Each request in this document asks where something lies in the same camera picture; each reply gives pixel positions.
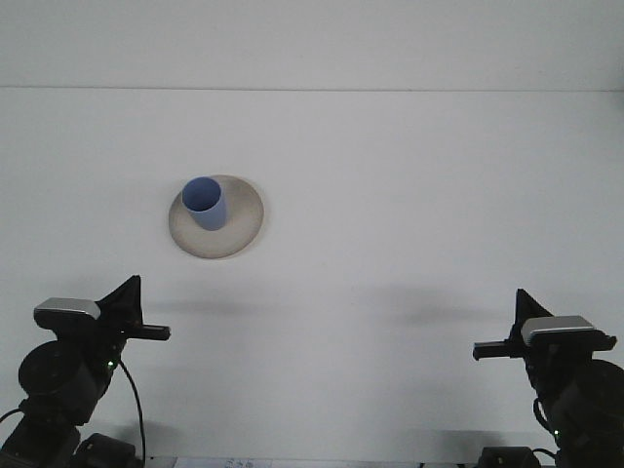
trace cable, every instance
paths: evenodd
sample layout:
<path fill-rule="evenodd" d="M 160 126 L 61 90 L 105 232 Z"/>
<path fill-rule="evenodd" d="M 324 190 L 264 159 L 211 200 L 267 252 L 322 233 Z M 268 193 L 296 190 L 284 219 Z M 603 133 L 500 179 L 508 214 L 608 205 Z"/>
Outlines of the cable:
<path fill-rule="evenodd" d="M 548 421 L 546 420 L 546 418 L 542 414 L 542 411 L 539 409 L 539 398 L 536 398 L 533 401 L 533 414 L 535 414 L 535 419 L 537 419 L 537 422 L 539 422 L 539 424 L 544 429 L 546 429 L 548 432 L 550 432 L 550 425 L 548 424 Z"/>
<path fill-rule="evenodd" d="M 21 412 L 21 409 L 19 409 L 19 408 L 11 409 L 6 414 L 3 414 L 2 417 L 0 417 L 0 423 L 2 423 L 7 417 L 15 414 L 16 412 Z"/>
<path fill-rule="evenodd" d="M 140 468 L 145 468 L 145 456 L 146 456 L 146 451 L 145 451 L 145 426 L 143 425 L 143 410 L 140 407 L 140 399 L 138 398 L 137 386 L 135 385 L 135 381 L 133 380 L 132 376 L 128 372 L 128 368 L 126 368 L 126 365 L 122 362 L 121 359 L 119 360 L 119 366 L 124 371 L 124 374 L 126 375 L 128 380 L 130 381 L 130 386 L 133 387 L 133 393 L 135 394 L 136 409 L 138 410 L 138 430 L 140 431 L 140 444 L 141 444 L 141 451 L 142 451 L 142 458 L 141 458 L 141 461 L 140 461 Z"/>
<path fill-rule="evenodd" d="M 546 448 L 534 448 L 533 453 L 544 453 L 550 456 L 553 460 L 557 458 L 557 456 Z"/>

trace black cable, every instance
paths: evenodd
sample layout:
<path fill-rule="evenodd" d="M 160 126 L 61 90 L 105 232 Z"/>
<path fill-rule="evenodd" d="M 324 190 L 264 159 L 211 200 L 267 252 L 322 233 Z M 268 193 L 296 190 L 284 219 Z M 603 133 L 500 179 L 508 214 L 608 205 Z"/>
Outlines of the black cable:
<path fill-rule="evenodd" d="M 130 381 L 130 386 L 133 387 L 133 393 L 135 394 L 136 409 L 138 410 L 138 430 L 140 431 L 140 444 L 141 444 L 141 451 L 142 451 L 142 458 L 141 458 L 141 461 L 140 461 L 140 468 L 145 468 L 145 455 L 146 455 L 146 451 L 145 451 L 145 426 L 143 425 L 143 410 L 140 407 L 140 399 L 138 398 L 137 386 L 135 385 L 135 381 L 133 380 L 132 376 L 128 372 L 128 368 L 126 368 L 126 365 L 121 361 L 121 359 L 119 360 L 119 366 L 124 371 L 124 374 L 126 375 L 128 380 Z"/>
<path fill-rule="evenodd" d="M 16 412 L 21 412 L 21 409 L 19 409 L 19 408 L 11 409 L 11 410 L 10 410 L 9 412 L 7 412 L 6 414 L 3 414 L 3 415 L 0 417 L 0 423 L 2 423 L 2 422 L 3 422 L 3 421 L 7 418 L 7 417 L 9 417 L 9 416 L 11 416 L 11 415 L 15 414 Z"/>
<path fill-rule="evenodd" d="M 550 456 L 553 460 L 557 458 L 557 456 L 546 448 L 534 448 L 533 453 L 544 453 Z"/>
<path fill-rule="evenodd" d="M 535 414 L 535 419 L 537 419 L 537 422 L 539 422 L 539 424 L 544 429 L 546 429 L 548 432 L 550 432 L 550 425 L 548 424 L 548 421 L 546 420 L 546 418 L 542 414 L 542 411 L 539 409 L 539 399 L 538 398 L 536 398 L 533 401 L 533 414 Z"/>

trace cup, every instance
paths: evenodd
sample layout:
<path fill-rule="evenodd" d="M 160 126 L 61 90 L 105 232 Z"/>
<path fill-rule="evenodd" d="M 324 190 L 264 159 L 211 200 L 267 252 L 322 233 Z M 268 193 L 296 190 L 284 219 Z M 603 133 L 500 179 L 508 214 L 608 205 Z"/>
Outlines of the cup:
<path fill-rule="evenodd" d="M 209 231 L 217 231 L 227 220 L 223 190 L 211 177 L 189 180 L 182 189 L 182 205 L 197 224 Z"/>

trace beige plate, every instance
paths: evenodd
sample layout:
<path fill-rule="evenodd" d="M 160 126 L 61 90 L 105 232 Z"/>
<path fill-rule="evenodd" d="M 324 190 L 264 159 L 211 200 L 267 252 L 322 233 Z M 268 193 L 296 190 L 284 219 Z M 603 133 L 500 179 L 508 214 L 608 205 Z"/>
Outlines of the beige plate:
<path fill-rule="evenodd" d="M 255 189 L 232 175 L 212 175 L 223 191 L 227 221 L 217 231 L 202 228 L 182 205 L 177 194 L 169 210 L 169 230 L 184 251 L 201 258 L 223 258 L 246 247 L 257 235 L 264 218 L 262 200 Z"/>

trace blue cup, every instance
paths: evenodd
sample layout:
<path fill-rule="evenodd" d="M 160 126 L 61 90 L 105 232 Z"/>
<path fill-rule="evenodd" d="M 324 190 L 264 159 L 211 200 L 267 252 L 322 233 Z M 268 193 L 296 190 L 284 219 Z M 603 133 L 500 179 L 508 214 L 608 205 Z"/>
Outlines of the blue cup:
<path fill-rule="evenodd" d="M 182 189 L 182 205 L 204 229 L 217 231 L 227 220 L 221 186 L 211 177 L 196 177 Z"/>

